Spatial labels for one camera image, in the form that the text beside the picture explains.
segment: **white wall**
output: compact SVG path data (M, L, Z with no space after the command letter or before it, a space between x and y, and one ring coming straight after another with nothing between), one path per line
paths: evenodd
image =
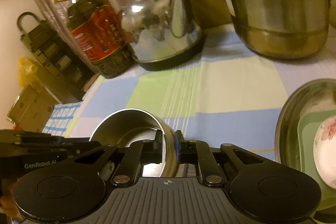
M16 27L18 16L26 11L42 18L34 0L0 0L0 128L13 127L6 117L22 90L17 80L18 60L22 56L33 58L20 41L21 32ZM27 31L36 26L30 17L26 17L22 24Z

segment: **red label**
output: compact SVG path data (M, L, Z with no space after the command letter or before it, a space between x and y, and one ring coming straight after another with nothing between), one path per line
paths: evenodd
M116 18L113 8L104 5L90 20L71 32L91 62L102 60L124 44Z

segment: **black kettle base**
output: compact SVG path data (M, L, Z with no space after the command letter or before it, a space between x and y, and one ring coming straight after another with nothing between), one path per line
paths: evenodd
M178 66L191 58L193 58L196 54L200 53L203 49L203 45L205 42L206 35L202 36L201 39L191 48L187 49L185 52L181 52L173 57L160 60L160 61L152 61L152 62L140 62L137 63L144 68L145 70L149 71L159 71L164 69L169 69L175 66Z

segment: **blue striped cloth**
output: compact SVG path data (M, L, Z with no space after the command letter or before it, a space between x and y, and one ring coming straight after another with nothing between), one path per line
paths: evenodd
M54 111L42 132L62 136L67 130L68 123L72 120L81 104L82 102L55 105Z

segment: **screw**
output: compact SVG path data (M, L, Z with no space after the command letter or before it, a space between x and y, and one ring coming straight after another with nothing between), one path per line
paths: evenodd
M129 176L126 176L126 175L118 175L114 177L114 181L117 183L126 183L130 181L130 178Z
M211 184L215 184L220 183L222 181L222 178L218 175L210 175L207 176L205 180Z

